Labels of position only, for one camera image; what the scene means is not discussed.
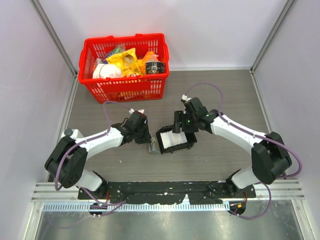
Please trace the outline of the black card box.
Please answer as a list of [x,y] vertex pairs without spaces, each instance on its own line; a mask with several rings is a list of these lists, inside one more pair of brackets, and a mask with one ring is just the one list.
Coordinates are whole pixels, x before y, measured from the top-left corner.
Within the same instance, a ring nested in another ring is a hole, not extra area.
[[158,141],[158,145],[159,145],[159,149],[160,149],[161,154],[165,154],[165,153],[173,154],[174,152],[179,151],[179,150],[184,150],[184,149],[189,150],[197,142],[196,135],[193,132],[192,133],[185,133],[184,132],[185,136],[187,138],[187,143],[179,144],[179,145],[164,149],[163,143],[162,143],[162,140],[160,137],[160,133],[164,133],[164,132],[168,132],[168,131],[173,131],[173,125],[164,126],[164,127],[160,128],[155,134],[157,141]]

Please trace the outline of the grey leather card holder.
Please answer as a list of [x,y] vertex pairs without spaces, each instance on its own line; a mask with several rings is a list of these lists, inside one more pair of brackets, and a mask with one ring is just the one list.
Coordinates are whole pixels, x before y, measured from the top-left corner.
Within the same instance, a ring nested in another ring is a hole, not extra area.
[[157,154],[157,155],[161,154],[159,143],[156,137],[152,137],[150,139],[149,152],[151,154]]

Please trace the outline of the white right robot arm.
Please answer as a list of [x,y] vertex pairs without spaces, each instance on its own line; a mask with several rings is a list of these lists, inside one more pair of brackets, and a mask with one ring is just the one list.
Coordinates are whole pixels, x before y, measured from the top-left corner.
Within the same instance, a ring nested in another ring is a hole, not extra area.
[[246,187],[256,183],[272,184],[292,165],[278,133],[266,134],[247,128],[216,109],[207,110],[197,97],[183,95],[181,102],[184,109],[175,112],[174,133],[206,131],[231,141],[250,154],[251,166],[234,172],[225,181],[225,190],[230,197],[238,197]]

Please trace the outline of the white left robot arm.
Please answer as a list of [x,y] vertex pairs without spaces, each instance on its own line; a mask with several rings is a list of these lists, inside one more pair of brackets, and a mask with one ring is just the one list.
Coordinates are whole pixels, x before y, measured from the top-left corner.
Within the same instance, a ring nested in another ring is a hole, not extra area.
[[148,119],[143,109],[130,110],[129,118],[122,123],[112,124],[97,134],[72,138],[62,137],[44,164],[44,168],[56,180],[56,188],[68,189],[76,186],[88,191],[95,199],[106,197],[107,181],[95,171],[85,170],[91,157],[111,148],[117,148],[134,141],[147,144],[151,140]]

